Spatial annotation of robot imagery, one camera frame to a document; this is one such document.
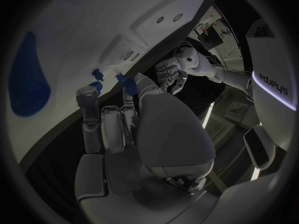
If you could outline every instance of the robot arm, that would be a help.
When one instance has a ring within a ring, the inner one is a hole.
[[[158,82],[163,90],[172,85],[176,79],[178,80],[176,86],[171,90],[173,94],[183,88],[187,74],[189,74],[206,76],[217,83],[224,82],[244,91],[248,99],[252,101],[251,77],[234,71],[225,71],[224,67],[219,64],[211,64],[204,55],[197,52],[193,47],[186,48],[183,52],[176,54],[175,57],[156,64],[155,68]]]

